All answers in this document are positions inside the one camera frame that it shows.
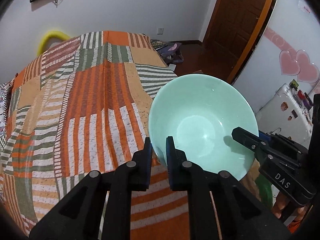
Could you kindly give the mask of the person's right hand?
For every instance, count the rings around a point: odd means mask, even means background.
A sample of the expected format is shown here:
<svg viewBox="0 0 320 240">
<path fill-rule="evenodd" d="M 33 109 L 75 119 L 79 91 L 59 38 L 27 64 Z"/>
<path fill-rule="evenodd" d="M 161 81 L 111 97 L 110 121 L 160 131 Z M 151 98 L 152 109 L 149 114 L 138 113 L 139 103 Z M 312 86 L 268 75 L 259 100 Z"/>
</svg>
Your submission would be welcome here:
<svg viewBox="0 0 320 240">
<path fill-rule="evenodd" d="M 283 211 L 283 209 L 287 206 L 287 204 L 289 203 L 289 199 L 282 194 L 281 192 L 278 193 L 277 197 L 276 197 L 276 202 L 274 204 L 274 206 L 272 207 L 272 213 L 277 217 L 280 218 L 281 217 L 281 213 Z M 306 214 L 308 209 L 308 206 L 304 206 L 304 207 L 299 207 L 295 212 L 295 218 L 294 221 L 300 221 L 303 219 L 304 215 Z"/>
</svg>

